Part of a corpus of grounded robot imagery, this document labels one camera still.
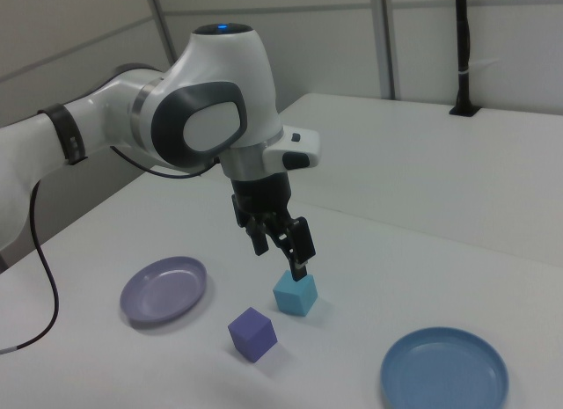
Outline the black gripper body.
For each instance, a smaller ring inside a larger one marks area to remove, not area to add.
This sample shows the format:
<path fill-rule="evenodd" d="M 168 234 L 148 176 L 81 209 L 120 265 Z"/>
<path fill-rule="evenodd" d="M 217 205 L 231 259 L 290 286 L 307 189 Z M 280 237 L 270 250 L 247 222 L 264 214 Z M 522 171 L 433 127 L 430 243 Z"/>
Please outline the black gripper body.
<path fill-rule="evenodd" d="M 288 211 L 291 188 L 286 172 L 276 173 L 258 180 L 232 180 L 235 216 L 239 227 L 244 228 L 253 217 L 258 223 L 266 220 L 285 227 L 291 220 Z"/>

